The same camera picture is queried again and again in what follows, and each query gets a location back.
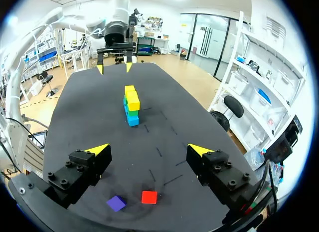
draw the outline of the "wooden floor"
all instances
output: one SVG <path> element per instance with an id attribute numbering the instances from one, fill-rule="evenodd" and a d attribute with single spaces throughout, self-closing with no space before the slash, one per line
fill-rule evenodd
<path id="1" fill-rule="evenodd" d="M 138 63 L 141 61 L 153 62 L 161 67 L 167 74 L 174 78 L 182 87 L 184 87 L 206 110 L 213 100 L 220 82 L 208 74 L 206 71 L 197 67 L 189 61 L 182 61 L 179 57 L 174 55 L 153 55 L 153 56 L 139 56 Z M 113 65 L 114 58 L 108 57 L 104 59 L 104 65 Z M 91 65 L 96 65 L 96 60 L 91 61 Z M 58 88 L 59 91 L 51 98 L 46 98 L 46 93 L 49 91 L 49 86 L 46 85 L 42 91 L 30 99 L 30 102 L 20 106 L 21 114 L 27 117 L 36 119 L 43 124 L 49 126 L 53 110 L 56 106 L 58 98 L 63 91 L 64 85 L 67 81 L 64 68 L 56 67 L 53 70 L 48 70 L 48 74 L 53 75 L 50 82 L 52 88 Z M 71 75 L 73 69 L 68 69 L 68 76 Z M 30 81 L 27 81 L 25 87 L 28 88 Z M 41 125 L 28 122 L 31 125 L 31 132 L 39 132 L 45 130 Z M 234 140 L 239 149 L 244 153 L 245 149 L 242 147 L 238 139 L 229 133 L 229 136 Z"/>

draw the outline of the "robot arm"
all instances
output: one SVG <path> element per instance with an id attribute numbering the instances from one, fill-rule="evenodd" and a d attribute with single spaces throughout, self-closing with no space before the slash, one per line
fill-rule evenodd
<path id="1" fill-rule="evenodd" d="M 0 118 L 0 140 L 20 169 L 23 166 L 27 134 L 16 122 L 7 118 L 23 123 L 19 107 L 20 82 L 25 66 L 23 55 L 47 27 L 69 28 L 94 38 L 104 38 L 106 43 L 110 44 L 124 41 L 129 22 L 129 0 L 113 0 L 112 4 L 114 9 L 108 22 L 102 18 L 86 23 L 84 16 L 63 15 L 61 7 L 55 8 L 41 19 L 36 28 L 15 41 L 15 46 L 12 47 L 5 62 L 5 69 L 10 74 L 10 79 L 6 91 L 5 116 L 1 115 Z M 12 162 L 8 155 L 0 147 L 0 171 L 9 168 L 10 164 Z"/>

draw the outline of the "black stool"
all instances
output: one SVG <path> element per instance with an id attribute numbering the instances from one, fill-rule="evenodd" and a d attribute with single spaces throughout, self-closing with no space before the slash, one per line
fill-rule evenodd
<path id="1" fill-rule="evenodd" d="M 46 97 L 53 96 L 55 93 L 59 91 L 58 88 L 51 88 L 50 81 L 53 79 L 52 75 L 48 75 L 47 72 L 40 73 L 36 76 L 38 80 L 42 82 L 42 85 L 48 84 L 50 87 L 49 92 L 46 94 Z"/>
<path id="2" fill-rule="evenodd" d="M 244 108 L 234 97 L 225 96 L 224 103 L 227 106 L 226 111 L 231 110 L 233 112 L 233 115 L 237 116 L 238 118 L 243 116 Z M 233 117 L 233 115 L 228 120 L 227 117 L 224 115 L 226 111 L 224 113 L 220 113 L 219 111 L 210 111 L 210 114 L 227 132 L 229 130 L 229 120 Z"/>

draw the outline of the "black table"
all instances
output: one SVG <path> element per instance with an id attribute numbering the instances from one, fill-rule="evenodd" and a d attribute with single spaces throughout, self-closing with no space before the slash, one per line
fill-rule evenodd
<path id="1" fill-rule="evenodd" d="M 96 68 L 76 72 L 65 85 L 47 136 L 44 178 L 62 167 L 72 151 L 110 143 L 111 164 L 69 210 L 118 228 L 206 232 L 219 227 L 228 208 L 200 185 L 184 162 L 186 146 L 224 150 L 238 169 L 252 174 L 242 153 L 210 114 L 157 65 L 134 64 L 129 73 L 124 64 L 112 65 L 104 71 L 105 75 Z M 141 101 L 140 124 L 133 128 L 123 109 L 125 85 L 134 85 Z M 156 190 L 157 205 L 141 204 L 142 190 Z M 119 212 L 106 204 L 114 195 L 128 202 Z"/>

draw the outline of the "glass door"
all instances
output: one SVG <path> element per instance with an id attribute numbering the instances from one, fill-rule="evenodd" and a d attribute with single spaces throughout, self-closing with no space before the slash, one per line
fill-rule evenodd
<path id="1" fill-rule="evenodd" d="M 195 33 L 188 60 L 214 75 L 228 28 L 229 19 L 212 15 L 197 15 Z"/>
<path id="2" fill-rule="evenodd" d="M 185 49 L 189 53 L 189 47 L 191 39 L 193 36 L 194 24 L 195 24 L 195 14 L 181 14 L 180 15 L 180 29 L 178 41 L 180 44 L 180 52 Z"/>
<path id="3" fill-rule="evenodd" d="M 223 51 L 223 56 L 220 60 L 217 71 L 214 74 L 214 77 L 216 77 L 220 81 L 224 77 L 228 63 L 230 61 L 231 53 L 233 52 L 233 49 L 234 49 L 238 23 L 239 22 L 236 20 L 230 20 L 230 25 L 229 25 L 227 39 L 226 39 L 226 43 L 225 43 L 225 47 Z M 243 34 L 241 34 L 236 56 L 237 55 L 245 56 L 245 50 L 246 50 L 247 44 L 248 44 L 248 39 L 245 36 L 243 36 Z"/>

